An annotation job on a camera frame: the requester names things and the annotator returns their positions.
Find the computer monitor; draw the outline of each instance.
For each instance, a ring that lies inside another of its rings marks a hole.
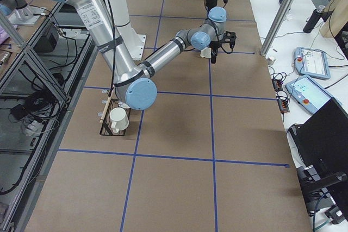
[[[313,165],[321,178],[336,172],[348,174],[348,114],[334,98],[296,128],[294,140],[304,164]],[[348,181],[327,189],[348,219]]]

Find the cup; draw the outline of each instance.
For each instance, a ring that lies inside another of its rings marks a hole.
[[[117,107],[112,109],[109,116],[111,120],[111,129],[114,133],[118,133],[120,130],[124,130],[128,127],[129,120],[123,108]]]

